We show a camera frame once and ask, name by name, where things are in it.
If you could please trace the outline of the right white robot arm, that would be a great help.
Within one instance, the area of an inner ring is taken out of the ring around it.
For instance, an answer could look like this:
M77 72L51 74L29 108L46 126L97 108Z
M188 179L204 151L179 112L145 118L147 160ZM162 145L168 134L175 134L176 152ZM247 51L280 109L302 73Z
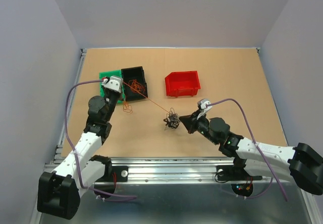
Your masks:
M218 181L261 180L263 177L288 181L313 195L322 195L322 156L305 143L276 146L237 135L222 118L207 119L198 112L180 116L188 133L200 133L219 151L233 159L232 165L217 168Z

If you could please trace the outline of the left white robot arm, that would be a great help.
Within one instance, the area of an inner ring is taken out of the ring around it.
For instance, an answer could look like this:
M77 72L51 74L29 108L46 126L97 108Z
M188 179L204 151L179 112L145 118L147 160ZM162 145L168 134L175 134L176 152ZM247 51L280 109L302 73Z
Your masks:
M120 97L120 91L106 89L104 97L89 100L88 118L79 142L59 166L39 178L39 212L71 219L88 188L96 180L106 181L112 176L111 160L95 152L109 136L110 119Z

